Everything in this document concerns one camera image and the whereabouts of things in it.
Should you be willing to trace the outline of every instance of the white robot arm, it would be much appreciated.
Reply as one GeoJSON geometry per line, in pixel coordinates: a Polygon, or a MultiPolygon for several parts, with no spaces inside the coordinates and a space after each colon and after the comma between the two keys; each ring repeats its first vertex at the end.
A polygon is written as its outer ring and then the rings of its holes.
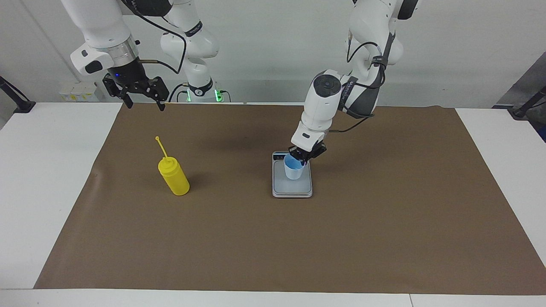
{"type": "MultiPolygon", "coordinates": [[[[85,43],[70,59],[83,75],[107,69],[103,83],[112,97],[118,97],[129,108],[129,93],[152,98],[159,109],[165,108],[169,90],[161,77],[149,79],[138,55],[137,44],[123,22],[116,0],[61,0],[72,21],[84,34],[85,43]]],[[[163,16],[171,8],[169,0],[132,0],[146,16],[163,16]]]]}
{"type": "MultiPolygon", "coordinates": [[[[218,54],[219,44],[216,38],[203,27],[197,15],[194,0],[174,0],[173,7],[167,14],[170,23],[182,30],[186,37],[187,52],[184,66],[188,78],[188,94],[192,102],[217,101],[216,82],[202,59],[218,54]]],[[[161,37],[161,48],[177,62],[183,56],[184,42],[171,33],[161,37]]]]}
{"type": "MultiPolygon", "coordinates": [[[[107,69],[108,74],[103,83],[110,96],[122,99],[131,108],[133,102],[128,94],[139,93],[152,98],[163,111],[169,90],[161,77],[149,79],[143,67],[143,63],[158,61],[139,58],[138,41],[133,40],[129,28],[123,22],[116,0],[61,1],[85,38],[85,43],[70,56],[76,69],[83,75],[107,69]]],[[[193,0],[174,0],[174,3],[173,0],[121,1],[135,15],[153,25],[144,16],[167,16],[175,27],[180,28],[183,33],[162,28],[167,31],[161,39],[163,50],[179,63],[182,63],[182,57],[190,62],[179,68],[178,72],[184,69],[196,100],[207,98],[211,93],[215,95],[215,83],[201,58],[216,56],[218,42],[203,29],[193,0]]]]}
{"type": "Polygon", "coordinates": [[[334,70],[318,74],[307,93],[304,112],[292,136],[290,154],[302,163],[324,151],[324,138],[339,110],[356,119],[373,116],[379,88],[385,82],[388,64],[402,56],[402,44],[395,37],[397,20],[409,19],[418,0],[353,0],[349,19],[347,62],[353,71],[342,75],[334,70]],[[350,55],[351,45],[358,46],[350,55]]]}

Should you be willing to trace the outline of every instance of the white table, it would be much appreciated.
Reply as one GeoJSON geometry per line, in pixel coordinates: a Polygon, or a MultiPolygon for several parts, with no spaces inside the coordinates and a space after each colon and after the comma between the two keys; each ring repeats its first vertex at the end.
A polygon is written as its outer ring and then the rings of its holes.
{"type": "MultiPolygon", "coordinates": [[[[120,103],[40,103],[0,131],[0,306],[546,306],[544,297],[153,290],[29,290],[120,103]]],[[[546,145],[504,110],[458,109],[546,263],[546,145]]]]}

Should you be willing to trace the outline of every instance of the black cable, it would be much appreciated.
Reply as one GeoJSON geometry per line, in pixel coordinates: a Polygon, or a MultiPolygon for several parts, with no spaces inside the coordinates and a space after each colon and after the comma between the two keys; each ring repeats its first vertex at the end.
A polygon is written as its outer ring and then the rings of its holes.
{"type": "Polygon", "coordinates": [[[379,68],[379,73],[381,74],[381,82],[379,83],[379,85],[371,86],[371,85],[364,85],[364,84],[358,83],[358,82],[355,82],[354,84],[357,85],[357,86],[369,88],[371,90],[374,90],[376,88],[380,88],[381,86],[383,86],[383,84],[385,84],[385,81],[387,80],[387,78],[385,76],[385,68],[383,67],[382,64],[380,64],[380,65],[381,65],[381,67],[379,68]]]}
{"type": "Polygon", "coordinates": [[[362,114],[358,114],[356,112],[353,112],[351,110],[349,110],[349,108],[346,106],[346,105],[343,105],[343,109],[346,111],[347,114],[349,114],[350,116],[352,117],[366,117],[366,118],[370,118],[370,117],[374,117],[375,114],[370,114],[370,115],[362,115],[362,114]]]}
{"type": "Polygon", "coordinates": [[[182,93],[187,94],[188,91],[180,91],[180,92],[178,92],[178,94],[176,94],[176,102],[180,102],[180,101],[178,101],[178,97],[179,97],[180,94],[182,94],[182,93]]]}
{"type": "Polygon", "coordinates": [[[140,17],[140,19],[146,21],[147,23],[153,25],[154,27],[157,27],[157,28],[159,28],[159,29],[161,29],[161,30],[163,30],[163,31],[165,31],[165,32],[168,32],[168,33],[170,33],[170,34],[172,34],[172,35],[174,35],[174,36],[177,36],[177,37],[179,37],[180,39],[182,39],[182,40],[184,41],[184,50],[183,50],[183,52],[182,52],[182,58],[180,59],[180,64],[178,65],[178,70],[175,70],[175,69],[172,68],[171,66],[169,66],[169,65],[167,65],[167,64],[164,63],[164,64],[165,64],[167,67],[169,67],[173,72],[175,72],[175,74],[180,74],[180,71],[182,71],[182,64],[184,63],[184,58],[186,57],[186,49],[187,49],[187,45],[188,45],[187,42],[186,42],[186,38],[185,38],[184,36],[182,36],[182,35],[176,33],[176,32],[173,32],[173,31],[171,31],[171,30],[169,30],[169,29],[167,29],[167,28],[162,27],[162,26],[158,25],[157,23],[155,23],[155,22],[149,20],[148,18],[144,17],[144,16],[143,16],[140,12],[138,12],[135,8],[131,7],[131,6],[127,3],[127,0],[121,0],[121,1],[123,2],[123,4],[125,4],[125,6],[126,6],[129,10],[131,10],[131,11],[133,12],[133,14],[135,14],[135,15],[138,16],[138,17],[140,17]]]}
{"type": "Polygon", "coordinates": [[[142,64],[159,64],[159,65],[163,65],[167,68],[169,68],[170,70],[172,70],[175,74],[177,74],[176,72],[176,69],[174,69],[171,65],[165,63],[165,62],[161,62],[159,60],[141,60],[140,61],[142,64]]]}
{"type": "Polygon", "coordinates": [[[23,96],[24,99],[26,99],[26,101],[30,101],[30,99],[27,98],[27,96],[25,94],[23,94],[23,92],[21,92],[15,85],[11,84],[8,80],[2,78],[2,80],[4,80],[4,82],[9,85],[9,87],[11,87],[14,91],[16,91],[17,93],[19,93],[21,96],[23,96]]]}
{"type": "Polygon", "coordinates": [[[169,97],[169,102],[173,101],[174,93],[176,93],[176,90],[178,90],[181,86],[184,86],[184,84],[186,83],[184,82],[175,86],[174,90],[171,92],[171,96],[169,97]]]}
{"type": "Polygon", "coordinates": [[[161,19],[163,19],[166,23],[170,24],[171,26],[173,26],[175,28],[178,28],[177,25],[175,25],[174,23],[171,23],[170,21],[168,21],[165,17],[161,16],[161,19]]]}
{"type": "Polygon", "coordinates": [[[347,48],[347,63],[349,63],[350,61],[352,61],[353,57],[355,54],[357,54],[358,50],[360,50],[360,48],[366,46],[366,45],[374,45],[375,47],[379,47],[376,43],[374,42],[366,42],[364,44],[360,44],[360,46],[357,47],[357,49],[353,52],[353,55],[351,55],[351,57],[349,58],[349,53],[351,52],[351,41],[349,40],[349,47],[347,48]]]}
{"type": "Polygon", "coordinates": [[[365,120],[369,119],[370,117],[365,117],[363,118],[361,121],[357,122],[356,124],[354,124],[351,128],[348,128],[348,129],[345,129],[345,130],[329,130],[328,132],[331,132],[331,133],[345,133],[345,132],[349,132],[351,131],[353,128],[355,128],[356,126],[360,125],[361,123],[363,123],[365,120]]]}
{"type": "Polygon", "coordinates": [[[227,93],[227,94],[228,94],[228,97],[229,97],[229,103],[232,102],[232,96],[231,96],[231,94],[230,94],[228,91],[220,91],[220,93],[227,93]]]}

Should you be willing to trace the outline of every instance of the black mount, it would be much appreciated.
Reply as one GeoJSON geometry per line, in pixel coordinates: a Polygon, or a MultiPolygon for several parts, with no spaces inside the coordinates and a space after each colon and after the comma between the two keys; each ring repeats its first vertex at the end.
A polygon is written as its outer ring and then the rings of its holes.
{"type": "Polygon", "coordinates": [[[10,83],[8,83],[4,78],[0,76],[0,88],[6,93],[6,95],[11,98],[15,104],[17,105],[17,109],[13,111],[14,114],[16,113],[28,113],[34,108],[36,105],[35,101],[25,101],[15,91],[10,87],[10,83]]]}
{"type": "Polygon", "coordinates": [[[529,99],[524,105],[517,109],[508,109],[508,112],[515,120],[525,121],[527,118],[527,111],[532,109],[542,98],[546,97],[546,86],[543,87],[538,93],[536,93],[531,99],[529,99]]]}
{"type": "Polygon", "coordinates": [[[305,151],[297,146],[292,146],[288,149],[290,155],[298,159],[302,165],[307,163],[307,161],[320,156],[324,151],[326,151],[326,145],[322,141],[316,143],[311,152],[305,151]]]}
{"type": "Polygon", "coordinates": [[[131,100],[129,93],[142,94],[148,98],[152,98],[157,103],[160,111],[165,109],[164,102],[169,97],[169,90],[167,89],[167,86],[165,86],[163,79],[159,76],[153,79],[131,82],[124,85],[120,90],[117,87],[114,78],[110,73],[107,73],[103,78],[103,83],[108,94],[123,100],[129,109],[133,107],[133,101],[131,100]]]}

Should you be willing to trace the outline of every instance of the brown paper mat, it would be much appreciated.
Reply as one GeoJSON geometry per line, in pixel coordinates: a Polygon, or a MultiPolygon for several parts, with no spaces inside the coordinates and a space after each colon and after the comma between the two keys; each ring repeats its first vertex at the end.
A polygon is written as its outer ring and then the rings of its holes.
{"type": "MultiPolygon", "coordinates": [[[[378,108],[271,195],[301,107],[122,108],[35,288],[546,294],[546,269],[453,109],[378,108]],[[157,171],[155,135],[190,193],[157,171]]],[[[339,115],[335,128],[354,123],[339,115]]]]}

